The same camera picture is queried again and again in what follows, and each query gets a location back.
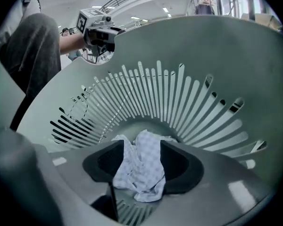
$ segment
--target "person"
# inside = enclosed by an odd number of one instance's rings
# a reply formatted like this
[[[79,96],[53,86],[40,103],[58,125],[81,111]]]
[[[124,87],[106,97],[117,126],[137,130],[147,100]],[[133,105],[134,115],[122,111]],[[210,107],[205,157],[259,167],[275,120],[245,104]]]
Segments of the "person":
[[[68,28],[63,28],[62,36],[66,37],[66,36],[69,36],[69,35],[71,35],[70,30]],[[82,54],[79,50],[71,51],[70,53],[68,53],[66,55],[71,61],[74,61],[78,57],[82,57]]]
[[[42,88],[61,70],[60,55],[85,48],[83,35],[59,35],[53,18],[41,13],[39,0],[17,0],[0,27],[0,61],[25,92],[11,128]]]
[[[69,29],[69,33],[70,33],[70,35],[71,35],[71,34],[74,34],[74,33],[75,33],[75,30],[74,30],[73,28],[70,28],[70,29]]]

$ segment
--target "person's arm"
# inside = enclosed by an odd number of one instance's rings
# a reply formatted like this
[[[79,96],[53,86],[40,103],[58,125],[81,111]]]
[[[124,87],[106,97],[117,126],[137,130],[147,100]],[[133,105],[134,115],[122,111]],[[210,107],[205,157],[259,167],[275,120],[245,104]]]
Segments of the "person's arm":
[[[68,54],[71,51],[85,48],[86,44],[81,33],[60,37],[60,53],[61,55]]]

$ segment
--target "checkered cloth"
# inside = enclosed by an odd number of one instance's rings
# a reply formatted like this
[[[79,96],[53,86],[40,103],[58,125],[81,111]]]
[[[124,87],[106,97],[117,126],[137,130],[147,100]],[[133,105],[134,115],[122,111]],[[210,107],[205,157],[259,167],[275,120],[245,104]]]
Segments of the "checkered cloth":
[[[137,192],[134,199],[153,202],[161,199],[166,183],[160,162],[160,141],[174,140],[143,130],[132,145],[124,135],[112,140],[124,140],[124,159],[113,178],[113,186]]]

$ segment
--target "gray pants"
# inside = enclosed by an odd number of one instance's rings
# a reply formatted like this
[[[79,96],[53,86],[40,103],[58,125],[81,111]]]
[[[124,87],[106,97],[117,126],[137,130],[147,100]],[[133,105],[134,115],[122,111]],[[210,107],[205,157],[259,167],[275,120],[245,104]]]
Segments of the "gray pants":
[[[31,102],[61,70],[58,25],[44,14],[27,17],[2,47],[0,60]]]

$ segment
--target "ceiling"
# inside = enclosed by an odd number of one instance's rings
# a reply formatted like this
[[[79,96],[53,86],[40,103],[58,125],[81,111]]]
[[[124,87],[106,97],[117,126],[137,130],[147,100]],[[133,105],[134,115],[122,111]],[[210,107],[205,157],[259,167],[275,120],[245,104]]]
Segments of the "ceiling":
[[[172,16],[184,15],[190,0],[154,0],[130,8],[124,13],[113,17],[116,25],[132,24],[132,16],[140,19],[167,18],[167,13],[162,8],[167,8]]]
[[[54,18],[62,30],[64,27],[74,27],[80,9],[92,6],[102,6],[109,0],[40,0],[42,13]],[[162,10],[167,7],[172,15],[185,14],[188,0],[155,0],[130,8],[126,12],[116,16],[113,20],[116,25],[131,22],[130,17],[153,19],[166,16]]]

